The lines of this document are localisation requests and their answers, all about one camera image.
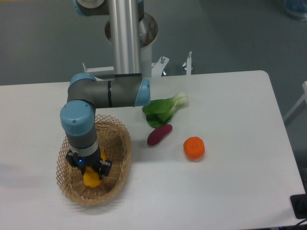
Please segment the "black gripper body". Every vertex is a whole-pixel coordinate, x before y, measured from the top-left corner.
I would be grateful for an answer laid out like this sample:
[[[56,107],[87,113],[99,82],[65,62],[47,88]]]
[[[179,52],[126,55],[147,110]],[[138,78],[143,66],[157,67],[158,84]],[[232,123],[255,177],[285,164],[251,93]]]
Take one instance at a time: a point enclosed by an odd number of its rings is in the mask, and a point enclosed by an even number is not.
[[[100,168],[100,160],[101,158],[101,152],[100,149],[97,148],[96,151],[88,156],[84,156],[82,157],[83,161],[84,161],[84,170],[86,166],[91,167],[93,170],[95,170],[96,172],[98,172],[99,168]]]

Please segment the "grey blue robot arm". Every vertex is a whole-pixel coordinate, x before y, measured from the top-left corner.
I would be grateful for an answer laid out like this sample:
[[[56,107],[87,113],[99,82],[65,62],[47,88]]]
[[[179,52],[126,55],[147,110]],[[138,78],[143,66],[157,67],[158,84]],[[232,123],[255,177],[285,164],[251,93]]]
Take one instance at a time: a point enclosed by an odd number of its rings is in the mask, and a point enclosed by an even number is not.
[[[95,129],[98,108],[143,106],[150,102],[150,83],[142,76],[139,23],[145,16],[141,0],[76,0],[80,15],[109,15],[114,58],[114,78],[98,81],[89,73],[72,77],[60,122],[71,149],[66,160],[85,173],[108,176],[110,160],[101,157]]]

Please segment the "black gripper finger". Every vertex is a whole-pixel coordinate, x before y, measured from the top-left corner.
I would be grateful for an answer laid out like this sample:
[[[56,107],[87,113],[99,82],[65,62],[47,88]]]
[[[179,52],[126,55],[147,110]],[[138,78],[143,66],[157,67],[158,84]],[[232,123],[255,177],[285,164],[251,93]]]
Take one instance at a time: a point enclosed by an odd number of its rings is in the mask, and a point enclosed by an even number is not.
[[[111,160],[100,160],[100,168],[98,172],[99,180],[103,180],[105,177],[109,176],[110,170],[112,168]]]
[[[79,156],[79,153],[72,151],[71,149],[67,152],[65,156],[67,162],[71,167],[77,168],[81,174],[84,174],[84,161],[82,157]]]

